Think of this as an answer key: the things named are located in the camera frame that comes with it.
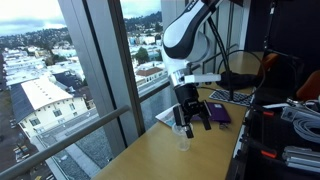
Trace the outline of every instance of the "wooden table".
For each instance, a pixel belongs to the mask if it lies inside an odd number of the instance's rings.
[[[240,53],[230,60],[230,67],[233,72],[256,74],[259,63],[251,55]],[[211,90],[198,91],[199,100],[214,102],[208,98]],[[241,92],[250,93],[251,88]],[[183,152],[175,146],[171,128],[158,122],[94,179],[225,179],[246,108],[223,104],[232,119],[227,129],[221,130],[218,123],[211,122],[212,129],[205,131],[201,122],[193,122],[194,138],[190,149]]]

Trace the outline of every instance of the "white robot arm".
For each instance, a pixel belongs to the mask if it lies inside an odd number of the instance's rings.
[[[188,63],[206,60],[213,55],[213,43],[199,27],[212,15],[223,0],[192,0],[184,12],[165,30],[162,58],[168,70],[171,85],[179,106],[174,111],[178,126],[185,128],[188,138],[193,137],[190,120],[199,115],[206,130],[211,129],[211,115],[205,101],[198,101],[194,83],[220,81],[220,75],[193,75]]]

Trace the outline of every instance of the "sky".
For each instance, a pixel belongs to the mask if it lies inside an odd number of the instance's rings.
[[[121,0],[125,18],[161,11],[160,0]],[[66,27],[58,0],[1,0],[0,36]]]

